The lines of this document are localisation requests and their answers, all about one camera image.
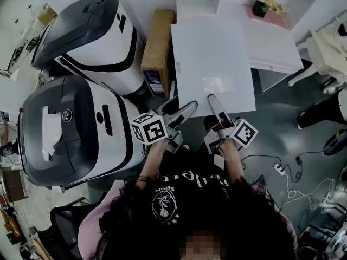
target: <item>white chair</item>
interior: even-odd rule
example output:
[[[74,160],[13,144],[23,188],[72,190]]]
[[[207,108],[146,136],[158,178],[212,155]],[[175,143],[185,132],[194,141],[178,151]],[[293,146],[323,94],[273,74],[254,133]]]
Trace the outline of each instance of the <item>white chair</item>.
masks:
[[[341,22],[335,19],[334,23],[326,28],[318,32],[311,31],[312,37],[297,46],[299,51],[304,48],[308,50],[312,65],[290,80],[288,82],[290,87],[316,72],[336,79],[336,82],[323,89],[323,93],[334,93],[337,88],[347,85],[347,53],[337,33],[340,25]]]

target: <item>black lid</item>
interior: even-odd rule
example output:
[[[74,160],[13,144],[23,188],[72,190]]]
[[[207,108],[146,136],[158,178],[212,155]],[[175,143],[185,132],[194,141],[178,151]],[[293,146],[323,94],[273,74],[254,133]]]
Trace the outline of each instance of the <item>black lid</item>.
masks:
[[[42,107],[48,113],[72,113],[61,118],[62,137],[45,161],[42,153]],[[99,143],[93,97],[87,81],[77,75],[53,80],[30,95],[19,118],[18,140],[23,169],[38,186],[59,186],[87,175],[98,159]]]
[[[104,36],[113,24],[118,0],[79,0],[63,9],[43,34],[32,65],[46,62]]]

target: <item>pink book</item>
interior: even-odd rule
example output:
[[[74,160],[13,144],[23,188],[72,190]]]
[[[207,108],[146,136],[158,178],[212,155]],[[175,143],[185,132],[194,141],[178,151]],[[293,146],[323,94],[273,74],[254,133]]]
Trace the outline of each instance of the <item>pink book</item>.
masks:
[[[248,17],[252,20],[260,20],[266,23],[274,24],[279,27],[282,27],[284,29],[288,29],[288,26],[284,20],[284,18],[281,15],[278,15],[274,12],[267,12],[264,16],[264,18],[255,16],[252,12],[252,7],[249,5],[245,5],[245,10],[248,15]]]

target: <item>gray floor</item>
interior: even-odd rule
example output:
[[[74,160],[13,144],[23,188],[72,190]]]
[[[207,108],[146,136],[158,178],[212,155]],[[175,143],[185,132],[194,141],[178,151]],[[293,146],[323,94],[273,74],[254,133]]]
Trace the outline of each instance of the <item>gray floor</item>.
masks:
[[[241,114],[232,114],[232,118],[240,116],[250,122],[259,130],[259,134],[248,149],[240,151],[244,158],[253,154],[266,154],[278,156],[282,159],[282,166],[290,164],[295,174],[300,167],[295,158],[302,152],[321,151],[324,144],[333,134],[344,125],[323,121],[303,130],[298,130],[296,118],[302,112],[328,98],[322,94],[322,76],[313,75],[304,79],[294,87],[288,87],[287,80],[275,87],[261,92],[258,72],[252,70],[255,89],[256,111]],[[160,105],[162,100],[154,100],[152,104]],[[192,150],[198,150],[205,136],[203,118],[191,118],[180,127],[185,143]],[[302,193],[310,193],[325,178],[338,179],[340,171],[346,165],[346,150],[330,157],[321,154],[302,155],[304,173],[298,183],[290,182],[289,188],[299,190]],[[288,201],[286,177],[280,176],[274,169],[275,159],[250,157],[245,160],[246,178],[254,181],[264,175],[268,189],[278,205]],[[88,183],[91,200],[96,200],[103,191],[111,187],[114,179],[121,179],[129,174],[135,174],[138,170],[127,171],[122,174],[111,175],[108,178],[92,180]],[[311,196],[313,207],[316,207],[325,196],[329,182],[322,184]],[[283,207],[283,212],[292,221],[295,229],[300,232],[314,217],[320,214],[320,210],[310,210],[307,198],[293,201]]]

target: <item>curly hair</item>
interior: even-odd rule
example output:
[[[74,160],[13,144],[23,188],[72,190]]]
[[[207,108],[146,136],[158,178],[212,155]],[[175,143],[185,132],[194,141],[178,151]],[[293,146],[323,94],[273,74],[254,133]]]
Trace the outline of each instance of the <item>curly hair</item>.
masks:
[[[135,182],[125,185],[100,221],[103,236],[91,259],[177,260],[186,236],[197,230],[219,236],[225,259],[295,259],[292,234],[265,187],[256,190],[243,179],[227,188],[222,205],[213,194],[189,201],[185,222],[175,227],[152,219],[148,209],[154,187],[150,181],[143,190]]]

